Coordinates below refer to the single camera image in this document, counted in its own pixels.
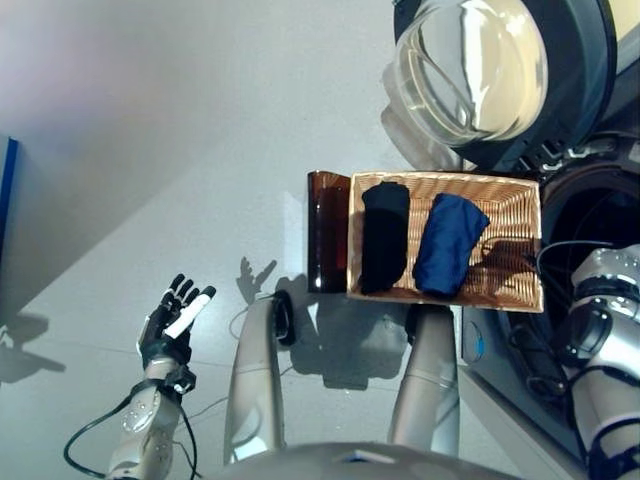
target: black cloth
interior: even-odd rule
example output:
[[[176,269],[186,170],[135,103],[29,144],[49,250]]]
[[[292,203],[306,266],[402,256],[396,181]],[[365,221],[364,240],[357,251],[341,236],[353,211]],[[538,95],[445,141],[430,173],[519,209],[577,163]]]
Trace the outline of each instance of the black cloth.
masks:
[[[362,194],[362,293],[389,290],[407,267],[409,190],[382,182]]]

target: navy blue cloth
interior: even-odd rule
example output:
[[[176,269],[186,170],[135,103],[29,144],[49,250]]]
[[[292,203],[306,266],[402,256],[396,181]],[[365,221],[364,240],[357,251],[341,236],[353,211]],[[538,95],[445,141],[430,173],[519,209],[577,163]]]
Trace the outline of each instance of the navy blue cloth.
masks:
[[[473,202],[439,193],[429,212],[413,268],[416,288],[424,293],[452,297],[464,282],[469,258],[489,218]]]

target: blue object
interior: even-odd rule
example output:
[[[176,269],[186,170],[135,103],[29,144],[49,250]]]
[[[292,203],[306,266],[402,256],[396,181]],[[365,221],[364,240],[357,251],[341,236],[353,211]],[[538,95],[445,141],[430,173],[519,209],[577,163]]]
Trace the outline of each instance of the blue object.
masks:
[[[467,276],[471,251],[488,225],[489,218],[470,200],[439,193],[413,267],[416,288],[444,297],[458,293]]]
[[[476,355],[478,359],[484,355],[484,340],[482,338],[476,339]]]
[[[4,233],[9,214],[9,194],[16,167],[18,142],[12,138],[0,136],[0,259],[4,243]]]

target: folded towel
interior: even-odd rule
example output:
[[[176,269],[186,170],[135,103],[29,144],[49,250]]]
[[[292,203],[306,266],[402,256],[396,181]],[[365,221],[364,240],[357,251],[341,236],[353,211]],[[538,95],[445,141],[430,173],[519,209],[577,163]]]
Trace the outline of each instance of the folded towel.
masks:
[[[409,190],[382,182],[362,194],[362,293],[389,290],[407,268]]]
[[[452,297],[469,269],[469,258],[489,218],[473,202],[439,193],[429,212],[413,268],[416,288],[424,293]]]

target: white fingertip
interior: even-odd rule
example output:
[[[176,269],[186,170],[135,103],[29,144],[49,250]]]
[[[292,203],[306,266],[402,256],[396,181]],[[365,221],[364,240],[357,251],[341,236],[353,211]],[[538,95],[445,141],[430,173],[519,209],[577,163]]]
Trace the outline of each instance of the white fingertip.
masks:
[[[202,309],[211,301],[211,297],[205,294],[198,295],[190,305],[180,311],[178,319],[165,328],[164,333],[171,338],[178,338],[189,328]]]

